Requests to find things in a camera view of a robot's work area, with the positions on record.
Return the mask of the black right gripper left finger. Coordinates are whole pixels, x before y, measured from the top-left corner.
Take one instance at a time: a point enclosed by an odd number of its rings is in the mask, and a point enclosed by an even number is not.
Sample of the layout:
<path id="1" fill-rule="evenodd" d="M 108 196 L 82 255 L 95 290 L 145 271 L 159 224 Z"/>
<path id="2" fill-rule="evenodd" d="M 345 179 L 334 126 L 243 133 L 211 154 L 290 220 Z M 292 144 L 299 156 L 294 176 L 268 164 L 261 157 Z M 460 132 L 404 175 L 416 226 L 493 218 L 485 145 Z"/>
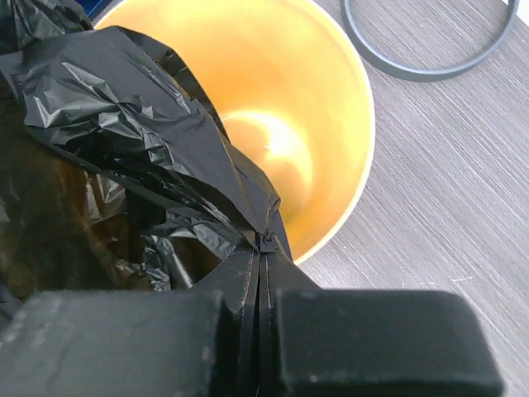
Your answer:
<path id="1" fill-rule="evenodd" d="M 4 396 L 252 396 L 260 257 L 191 289 L 34 295 L 1 334 Z"/>

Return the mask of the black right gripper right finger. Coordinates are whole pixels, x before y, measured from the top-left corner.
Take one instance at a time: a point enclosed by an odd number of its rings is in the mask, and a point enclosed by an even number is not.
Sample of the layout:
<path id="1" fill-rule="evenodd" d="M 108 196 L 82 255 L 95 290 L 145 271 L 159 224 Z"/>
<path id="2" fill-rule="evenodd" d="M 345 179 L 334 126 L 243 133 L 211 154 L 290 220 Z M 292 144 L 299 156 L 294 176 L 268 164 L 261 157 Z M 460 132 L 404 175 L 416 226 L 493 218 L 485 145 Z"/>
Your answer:
<path id="1" fill-rule="evenodd" d="M 260 255 L 261 396 L 500 396 L 479 320 L 441 290 L 321 289 Z"/>

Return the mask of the black trash bag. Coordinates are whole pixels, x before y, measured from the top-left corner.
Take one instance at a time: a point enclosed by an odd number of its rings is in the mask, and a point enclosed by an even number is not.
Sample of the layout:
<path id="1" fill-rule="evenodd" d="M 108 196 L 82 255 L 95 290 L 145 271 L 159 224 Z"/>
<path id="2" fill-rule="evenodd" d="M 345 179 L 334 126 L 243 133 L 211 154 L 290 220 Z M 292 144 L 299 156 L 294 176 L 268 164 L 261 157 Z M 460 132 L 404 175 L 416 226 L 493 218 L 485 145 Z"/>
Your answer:
<path id="1" fill-rule="evenodd" d="M 292 265 L 279 196 L 183 60 L 74 1 L 1 4 L 1 311 Z"/>

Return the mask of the yellow capybara trash bin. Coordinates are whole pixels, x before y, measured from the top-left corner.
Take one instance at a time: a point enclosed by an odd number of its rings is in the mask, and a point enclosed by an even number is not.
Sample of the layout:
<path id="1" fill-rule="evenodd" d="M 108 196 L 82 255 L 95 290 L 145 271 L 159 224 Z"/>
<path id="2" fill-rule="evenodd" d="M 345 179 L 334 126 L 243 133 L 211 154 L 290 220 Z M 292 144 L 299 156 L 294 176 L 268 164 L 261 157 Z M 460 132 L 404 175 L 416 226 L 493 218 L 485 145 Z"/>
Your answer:
<path id="1" fill-rule="evenodd" d="M 123 1 L 123 26 L 174 49 L 231 142 L 269 177 L 297 263 L 346 222 L 374 157 L 374 100 L 340 25 L 313 1 Z"/>

